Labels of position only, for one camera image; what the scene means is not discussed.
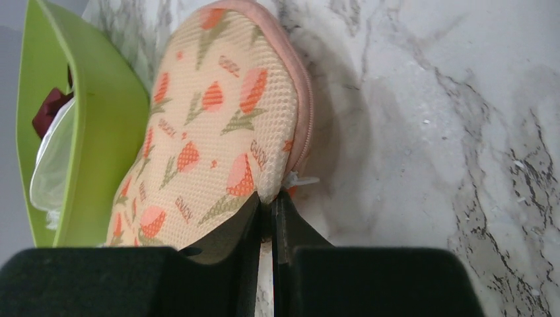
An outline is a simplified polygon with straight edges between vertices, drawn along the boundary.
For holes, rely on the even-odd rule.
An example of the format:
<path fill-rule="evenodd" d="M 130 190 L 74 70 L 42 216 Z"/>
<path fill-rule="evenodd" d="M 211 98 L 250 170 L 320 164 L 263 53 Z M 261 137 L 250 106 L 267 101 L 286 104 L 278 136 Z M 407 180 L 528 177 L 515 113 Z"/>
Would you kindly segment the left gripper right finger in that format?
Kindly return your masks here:
<path fill-rule="evenodd" d="M 276 316 L 482 316 L 465 267 L 434 248 L 334 246 L 281 192 L 271 205 Z"/>

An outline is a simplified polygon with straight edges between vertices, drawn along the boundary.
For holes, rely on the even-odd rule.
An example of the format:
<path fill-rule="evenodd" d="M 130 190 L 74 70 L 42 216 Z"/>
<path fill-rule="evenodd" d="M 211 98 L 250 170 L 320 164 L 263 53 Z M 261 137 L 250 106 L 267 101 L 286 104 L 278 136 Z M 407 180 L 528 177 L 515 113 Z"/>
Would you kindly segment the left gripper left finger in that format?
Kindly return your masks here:
<path fill-rule="evenodd" d="M 1 268 L 2 316 L 253 316 L 260 251 L 256 194 L 197 242 L 35 248 Z"/>

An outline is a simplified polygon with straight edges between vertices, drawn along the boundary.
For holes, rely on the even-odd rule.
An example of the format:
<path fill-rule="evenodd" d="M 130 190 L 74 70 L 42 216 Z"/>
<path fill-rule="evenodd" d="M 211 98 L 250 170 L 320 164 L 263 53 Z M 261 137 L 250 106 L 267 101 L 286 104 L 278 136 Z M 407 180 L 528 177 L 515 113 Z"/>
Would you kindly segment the peach floral mesh laundry bag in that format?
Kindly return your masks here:
<path fill-rule="evenodd" d="M 283 27 L 255 1 L 216 1 L 173 32 L 150 110 L 107 246 L 182 249 L 251 195 L 268 204 L 306 182 L 312 84 Z"/>

